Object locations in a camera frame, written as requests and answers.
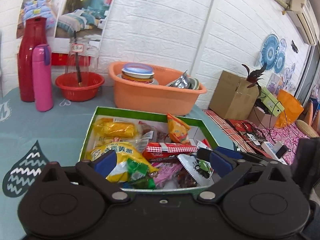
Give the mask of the white cartoon snack bag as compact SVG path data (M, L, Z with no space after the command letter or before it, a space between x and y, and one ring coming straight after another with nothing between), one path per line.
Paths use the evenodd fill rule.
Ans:
M177 158L199 186L209 187L214 184L214 170L209 162L187 154L179 154Z

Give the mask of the large yellow snack bag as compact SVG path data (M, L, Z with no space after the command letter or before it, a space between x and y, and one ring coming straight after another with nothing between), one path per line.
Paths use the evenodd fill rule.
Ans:
M144 163L149 167L149 175L158 172L158 168L151 165L141 153L129 142L112 142L103 146L97 146L85 155L86 160L95 161L109 150L117 153L117 165L105 178L111 183L128 182L127 160L132 159L139 163Z

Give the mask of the orange leaf pattern snack bag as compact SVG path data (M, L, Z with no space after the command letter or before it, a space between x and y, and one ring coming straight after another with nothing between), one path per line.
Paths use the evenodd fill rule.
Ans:
M176 116L167 114L169 137L174 143L190 145L188 132L190 126Z

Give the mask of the small green snack packet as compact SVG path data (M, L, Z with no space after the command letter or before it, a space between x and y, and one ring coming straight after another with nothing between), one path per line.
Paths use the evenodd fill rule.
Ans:
M149 167L144 163L136 162L132 159L127 160L128 184L133 189L154 190L156 184L154 179L149 176Z

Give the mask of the orange yellow snack pack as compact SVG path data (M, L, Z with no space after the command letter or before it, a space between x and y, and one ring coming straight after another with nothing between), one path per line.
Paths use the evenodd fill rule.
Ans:
M132 122L114 121L111 118L101 118L93 124L95 133L107 138L135 138L139 135L137 126Z

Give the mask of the red checkered snack bag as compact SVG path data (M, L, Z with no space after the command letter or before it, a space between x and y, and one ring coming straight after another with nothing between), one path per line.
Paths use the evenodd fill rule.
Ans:
M149 162L175 161L179 154L191 155L198 148L193 145L184 145L165 142L150 142L142 152L142 156Z

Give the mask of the white power strip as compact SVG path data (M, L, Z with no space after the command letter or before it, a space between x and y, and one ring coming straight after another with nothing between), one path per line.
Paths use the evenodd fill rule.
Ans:
M281 142L277 142L275 145L272 145L269 141L265 141L261 146L267 155L269 155L272 159L285 165L289 164L284 159L284 155L289 151L286 145L282 144Z

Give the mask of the small open cardboard box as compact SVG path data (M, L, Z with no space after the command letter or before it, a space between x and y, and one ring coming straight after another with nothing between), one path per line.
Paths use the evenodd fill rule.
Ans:
M277 117L272 114L266 114L260 107L254 106L247 120L259 129L269 129L274 128Z

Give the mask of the metal bowl in basin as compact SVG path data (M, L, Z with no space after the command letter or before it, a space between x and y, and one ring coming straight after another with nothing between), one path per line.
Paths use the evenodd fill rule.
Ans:
M198 90L200 87L200 82L198 79L188 76L187 72L184 72L177 80L167 84L167 87Z

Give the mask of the dark red potted plant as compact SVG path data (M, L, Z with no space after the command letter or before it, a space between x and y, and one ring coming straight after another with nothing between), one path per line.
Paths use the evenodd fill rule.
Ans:
M256 69L252 72L249 71L249 67L245 64L242 64L243 67L247 70L247 77L246 81L250 84L247 86L247 88L252 88L257 86L259 95L261 94L261 86L259 85L258 81L261 80L261 76L263 75L264 71L266 70L267 63L264 63L264 65L260 69Z

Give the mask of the red plastic basket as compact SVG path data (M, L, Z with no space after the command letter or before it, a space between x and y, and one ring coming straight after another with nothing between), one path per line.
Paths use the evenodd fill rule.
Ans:
M84 102L93 99L105 79L100 74L85 72L81 74L82 81L78 81L76 73L62 74L55 80L57 87L65 99L73 102Z

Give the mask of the blue lidded container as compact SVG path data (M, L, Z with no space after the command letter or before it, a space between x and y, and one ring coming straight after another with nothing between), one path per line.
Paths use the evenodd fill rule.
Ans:
M154 71L151 66L142 63L124 64L120 77L124 80L152 84L154 83Z

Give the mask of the red thermos jug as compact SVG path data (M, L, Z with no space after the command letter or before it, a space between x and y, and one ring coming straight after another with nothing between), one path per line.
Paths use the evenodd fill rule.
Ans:
M26 20L17 59L20 97L24 102L35 101L32 57L34 48L41 44L47 44L46 18L35 17Z

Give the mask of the white air conditioner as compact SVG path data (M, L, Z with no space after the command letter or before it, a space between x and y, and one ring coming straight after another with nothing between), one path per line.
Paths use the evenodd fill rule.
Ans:
M291 17L304 43L316 46L319 42L319 25L309 0L286 0L285 11Z

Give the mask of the bedding wall poster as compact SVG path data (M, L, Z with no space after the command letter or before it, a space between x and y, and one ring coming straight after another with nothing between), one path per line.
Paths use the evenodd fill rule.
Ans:
M67 53L71 39L86 39L100 48L114 0L22 0L16 37L22 39L27 20L41 17L53 52Z

